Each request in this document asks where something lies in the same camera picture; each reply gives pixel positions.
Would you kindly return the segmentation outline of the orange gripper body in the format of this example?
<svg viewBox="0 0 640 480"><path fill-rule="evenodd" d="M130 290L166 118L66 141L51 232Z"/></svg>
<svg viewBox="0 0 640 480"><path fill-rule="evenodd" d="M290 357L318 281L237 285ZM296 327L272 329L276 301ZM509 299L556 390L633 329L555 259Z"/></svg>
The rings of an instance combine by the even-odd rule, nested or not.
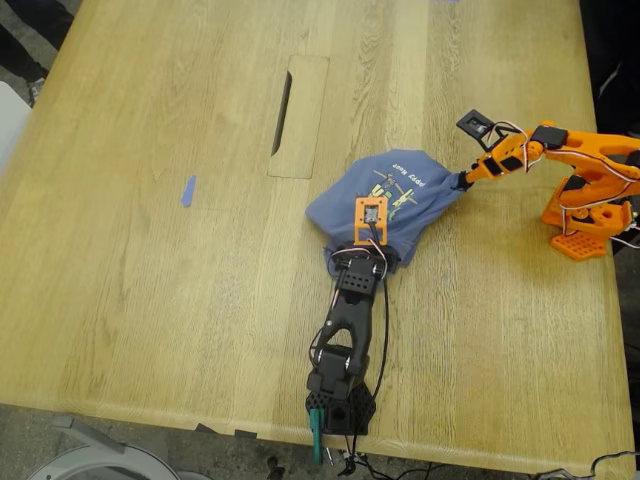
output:
<svg viewBox="0 0 640 480"><path fill-rule="evenodd" d="M543 145L525 134L511 134L498 141L476 161L476 179L498 179L528 171L544 153Z"/></svg>

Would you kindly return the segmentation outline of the fixed orange gripper finger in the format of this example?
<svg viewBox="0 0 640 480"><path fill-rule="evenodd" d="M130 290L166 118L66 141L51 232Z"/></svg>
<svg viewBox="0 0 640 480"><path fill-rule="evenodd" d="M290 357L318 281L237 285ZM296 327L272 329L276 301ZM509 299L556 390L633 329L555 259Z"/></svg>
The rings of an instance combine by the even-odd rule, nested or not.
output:
<svg viewBox="0 0 640 480"><path fill-rule="evenodd" d="M485 170L480 166L479 161L475 161L468 171L463 170L454 175L451 189L455 191L468 191L476 181L485 177Z"/></svg>

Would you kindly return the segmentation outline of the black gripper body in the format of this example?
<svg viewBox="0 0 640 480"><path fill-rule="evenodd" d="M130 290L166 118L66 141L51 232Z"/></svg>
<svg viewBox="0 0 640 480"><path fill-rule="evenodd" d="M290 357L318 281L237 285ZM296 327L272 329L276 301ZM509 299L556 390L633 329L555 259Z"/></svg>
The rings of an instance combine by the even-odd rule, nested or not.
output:
<svg viewBox="0 0 640 480"><path fill-rule="evenodd" d="M400 257L391 247L381 246L374 240L365 240L363 245L352 242L338 246L327 245L325 261L329 275L334 278L349 272L381 279L397 269Z"/></svg>

